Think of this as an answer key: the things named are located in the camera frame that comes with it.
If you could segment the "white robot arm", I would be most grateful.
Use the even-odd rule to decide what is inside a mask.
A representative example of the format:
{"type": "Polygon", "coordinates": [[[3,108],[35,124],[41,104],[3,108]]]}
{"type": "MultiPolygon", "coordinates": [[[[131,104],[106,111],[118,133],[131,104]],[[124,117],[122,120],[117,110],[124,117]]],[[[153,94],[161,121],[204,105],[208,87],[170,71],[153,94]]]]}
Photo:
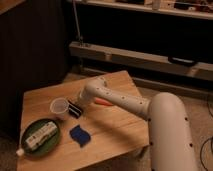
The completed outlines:
{"type": "Polygon", "coordinates": [[[179,97],[161,92],[148,100],[108,88],[104,77],[88,81],[77,104],[85,108],[95,97],[148,122],[151,171],[198,171],[188,115],[179,97]]]}

